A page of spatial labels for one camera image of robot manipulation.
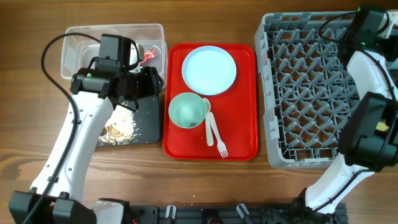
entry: dish rack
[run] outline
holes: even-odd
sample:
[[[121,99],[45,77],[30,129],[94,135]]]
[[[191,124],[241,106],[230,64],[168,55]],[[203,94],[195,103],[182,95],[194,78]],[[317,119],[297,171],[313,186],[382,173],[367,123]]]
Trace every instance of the dish rack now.
[[[337,156],[340,130],[359,96],[336,44],[321,39],[318,29],[342,13],[269,13],[255,34],[268,160],[275,169],[328,167]],[[339,39],[352,19],[334,20],[322,34]]]

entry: white fork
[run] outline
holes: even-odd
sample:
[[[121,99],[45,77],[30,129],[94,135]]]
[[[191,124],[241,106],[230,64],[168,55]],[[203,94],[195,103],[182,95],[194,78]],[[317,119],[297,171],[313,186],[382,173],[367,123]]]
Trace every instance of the white fork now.
[[[214,118],[214,114],[212,112],[209,112],[208,116],[209,116],[209,120],[210,120],[210,126],[214,132],[214,135],[217,138],[218,151],[220,152],[223,159],[225,159],[228,157],[228,151],[226,150],[225,144],[221,140],[220,134],[218,132],[217,124],[216,124],[216,119]]]

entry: plastic spoon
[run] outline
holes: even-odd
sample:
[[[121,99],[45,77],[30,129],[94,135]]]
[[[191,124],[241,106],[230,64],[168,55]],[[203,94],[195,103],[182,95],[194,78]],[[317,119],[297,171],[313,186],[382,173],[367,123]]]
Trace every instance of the plastic spoon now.
[[[211,133],[210,120],[208,116],[211,109],[211,105],[209,100],[207,100],[207,98],[204,98],[203,101],[205,102],[206,105],[206,116],[205,116],[206,142],[208,146],[212,146],[214,145],[214,139],[213,139],[213,134]]]

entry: wooden table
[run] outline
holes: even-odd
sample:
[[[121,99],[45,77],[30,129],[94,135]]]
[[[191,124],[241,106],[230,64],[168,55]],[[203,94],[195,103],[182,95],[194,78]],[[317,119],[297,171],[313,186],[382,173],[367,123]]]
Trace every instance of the wooden table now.
[[[179,42],[242,43],[254,48],[254,33],[265,13],[352,10],[361,1],[2,2],[0,223],[13,223],[8,211],[10,196],[15,190],[29,189],[49,156],[67,112],[67,99],[44,77],[40,56],[45,45],[68,27],[161,23],[169,49]],[[372,2],[398,8],[397,1]],[[62,80],[59,73],[61,46],[58,41],[49,50],[45,63],[56,81],[68,88],[69,82]],[[291,201],[318,180],[324,170],[276,170],[269,165],[260,80],[260,149],[251,162],[175,161],[164,154],[161,142],[101,148],[91,160],[83,202],[92,203],[100,197],[158,206]],[[343,200],[350,223],[397,223],[397,186],[398,167],[386,168],[360,183]]]

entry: light blue plate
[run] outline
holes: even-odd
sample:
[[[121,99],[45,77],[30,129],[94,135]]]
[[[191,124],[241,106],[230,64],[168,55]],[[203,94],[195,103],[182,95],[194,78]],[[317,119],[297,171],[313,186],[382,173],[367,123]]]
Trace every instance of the light blue plate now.
[[[202,95],[217,95],[235,81],[236,64],[225,50],[203,46],[192,50],[182,63],[182,77],[187,86]]]

